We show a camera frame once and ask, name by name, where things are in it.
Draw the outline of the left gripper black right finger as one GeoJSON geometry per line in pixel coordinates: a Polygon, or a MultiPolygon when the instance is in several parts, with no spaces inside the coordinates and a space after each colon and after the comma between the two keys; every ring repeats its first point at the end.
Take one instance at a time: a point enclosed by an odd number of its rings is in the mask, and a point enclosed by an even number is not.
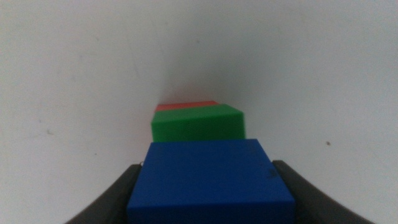
{"type": "Polygon", "coordinates": [[[323,193],[284,161],[272,163],[296,201],[295,224],[373,224],[323,193]]]}

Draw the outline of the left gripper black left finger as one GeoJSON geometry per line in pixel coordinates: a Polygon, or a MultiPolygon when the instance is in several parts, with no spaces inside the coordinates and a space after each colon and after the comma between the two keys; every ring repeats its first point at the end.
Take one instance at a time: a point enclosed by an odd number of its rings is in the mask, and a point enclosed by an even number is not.
{"type": "Polygon", "coordinates": [[[66,224],[127,224],[127,204],[142,166],[133,164],[96,200],[66,224]]]}

